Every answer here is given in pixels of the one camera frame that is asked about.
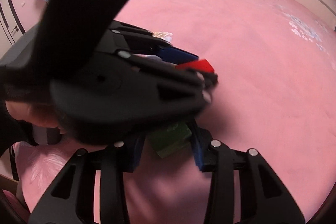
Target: bed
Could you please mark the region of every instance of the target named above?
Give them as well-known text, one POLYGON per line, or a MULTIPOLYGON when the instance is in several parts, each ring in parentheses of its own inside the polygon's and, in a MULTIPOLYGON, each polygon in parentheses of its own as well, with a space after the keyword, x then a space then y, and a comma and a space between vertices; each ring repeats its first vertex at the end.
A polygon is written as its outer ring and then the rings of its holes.
MULTIPOLYGON (((258 149, 308 221, 336 181, 335 32, 294 0, 130 0, 116 19, 211 63, 219 85, 199 125, 232 149, 258 149)), ((66 134, 57 145, 15 144, 30 211, 80 147, 66 134)), ((131 223, 203 223, 210 177, 190 147, 160 159, 146 143, 124 183, 131 223)))

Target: red block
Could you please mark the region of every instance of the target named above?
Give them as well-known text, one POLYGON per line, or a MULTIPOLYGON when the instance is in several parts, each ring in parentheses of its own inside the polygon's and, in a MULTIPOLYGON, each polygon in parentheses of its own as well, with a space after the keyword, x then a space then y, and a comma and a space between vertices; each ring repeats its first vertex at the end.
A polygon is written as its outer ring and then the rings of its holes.
POLYGON ((206 59, 201 59, 197 61, 192 61, 184 64, 177 65, 175 68, 177 69, 186 69, 192 68, 195 70, 200 70, 204 72, 214 73, 214 68, 210 65, 210 63, 206 59))

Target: pink bedspread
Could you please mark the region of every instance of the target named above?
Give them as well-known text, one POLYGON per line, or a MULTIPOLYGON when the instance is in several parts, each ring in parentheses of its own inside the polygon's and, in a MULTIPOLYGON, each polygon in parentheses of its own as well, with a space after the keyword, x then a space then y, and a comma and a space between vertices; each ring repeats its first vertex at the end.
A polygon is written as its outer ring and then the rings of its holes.
MULTIPOLYGON (((131 0, 117 19, 213 65, 220 84, 199 125, 233 149, 258 149, 308 221, 336 181, 335 32, 293 0, 131 0)), ((30 210, 80 147, 16 146, 30 210)), ((162 160, 146 145, 124 180, 131 223, 203 223, 210 177, 189 147, 162 160)))

